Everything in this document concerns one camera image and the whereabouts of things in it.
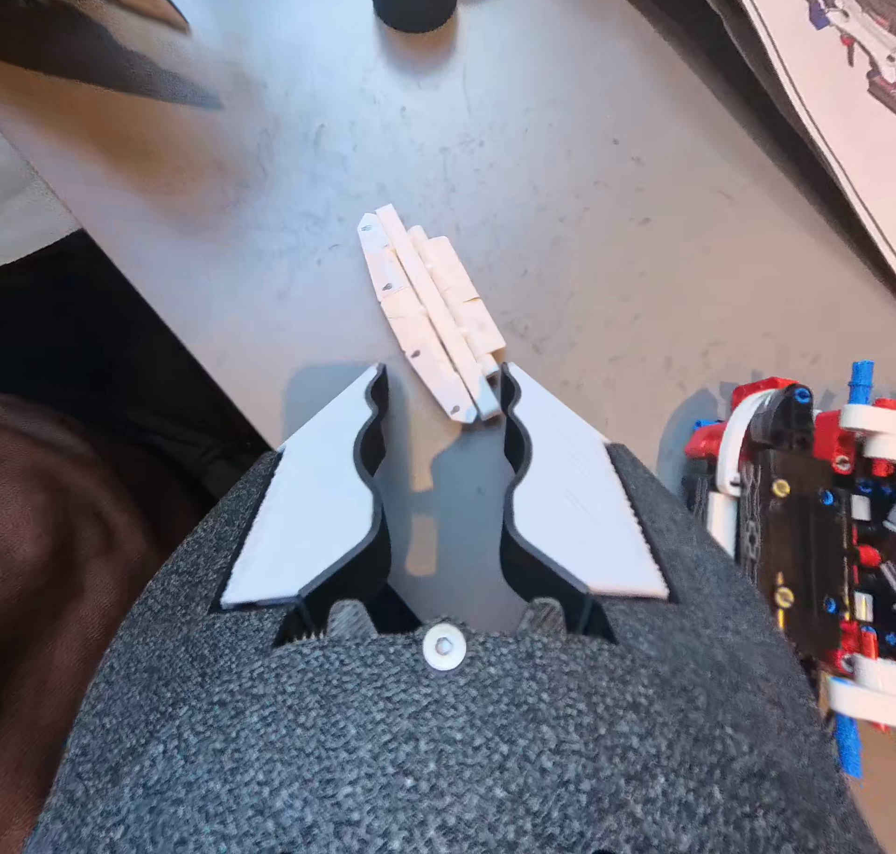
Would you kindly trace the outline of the toy brick race car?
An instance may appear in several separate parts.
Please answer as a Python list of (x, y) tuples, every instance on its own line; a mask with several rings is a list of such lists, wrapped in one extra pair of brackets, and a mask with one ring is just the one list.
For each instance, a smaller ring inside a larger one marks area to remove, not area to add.
[(727, 416), (693, 423), (682, 490), (767, 601), (860, 780), (860, 724), (895, 726), (895, 405), (873, 361), (847, 387), (836, 409), (793, 378), (734, 388)]

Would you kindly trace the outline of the white toy brick panel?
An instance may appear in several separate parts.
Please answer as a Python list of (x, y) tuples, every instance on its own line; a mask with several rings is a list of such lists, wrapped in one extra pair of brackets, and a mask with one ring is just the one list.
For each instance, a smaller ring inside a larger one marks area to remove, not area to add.
[(464, 425), (495, 419), (506, 343), (451, 241), (406, 228), (390, 204), (365, 213), (357, 236), (380, 309), (442, 412)]

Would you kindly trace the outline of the grey desk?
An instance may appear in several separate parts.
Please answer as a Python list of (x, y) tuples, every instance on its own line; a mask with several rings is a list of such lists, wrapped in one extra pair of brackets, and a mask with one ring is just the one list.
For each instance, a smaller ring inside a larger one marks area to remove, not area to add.
[[(487, 291), (546, 331), (546, 389), (609, 381), (639, 418), (670, 384), (628, 355), (684, 314), (608, 325), (621, 257), (599, 256), (598, 76), (587, 0), (473, 10), (458, 57), (413, 79), (370, 0), (211, 0), (199, 31), (233, 46), (221, 107), (2, 71), (35, 106), (10, 139), (66, 158), (51, 182), (122, 257), (253, 419), (271, 422), (312, 357), (386, 345), (355, 220), (375, 200), (459, 222)], [(671, 584), (668, 603), (597, 602), (613, 636), (538, 625), (497, 577), (497, 531), (449, 570), (466, 654), (430, 666), (426, 631), (282, 645), (284, 608), (210, 610), (260, 503), (238, 483), (155, 575), (71, 736), (34, 852), (880, 852), (794, 655), (753, 587), (625, 446), (609, 445)]]

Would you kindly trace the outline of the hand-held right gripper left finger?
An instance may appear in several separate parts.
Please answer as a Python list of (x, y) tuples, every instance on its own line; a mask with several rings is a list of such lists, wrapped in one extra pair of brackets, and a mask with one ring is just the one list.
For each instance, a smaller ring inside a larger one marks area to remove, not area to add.
[(388, 530), (373, 483), (388, 403), (386, 367), (375, 363), (278, 448), (220, 606), (308, 602)]

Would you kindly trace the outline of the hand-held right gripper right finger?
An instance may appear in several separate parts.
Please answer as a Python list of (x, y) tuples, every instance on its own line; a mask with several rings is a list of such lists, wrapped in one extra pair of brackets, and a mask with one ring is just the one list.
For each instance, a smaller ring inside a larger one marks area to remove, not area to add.
[(511, 546), (585, 596), (669, 598), (609, 440), (516, 363), (501, 398)]

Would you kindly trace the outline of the thick instruction booklet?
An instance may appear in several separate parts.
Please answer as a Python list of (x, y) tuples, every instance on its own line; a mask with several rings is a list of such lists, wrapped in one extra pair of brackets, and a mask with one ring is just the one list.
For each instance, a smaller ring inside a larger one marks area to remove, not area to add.
[(895, 0), (706, 0), (895, 269)]

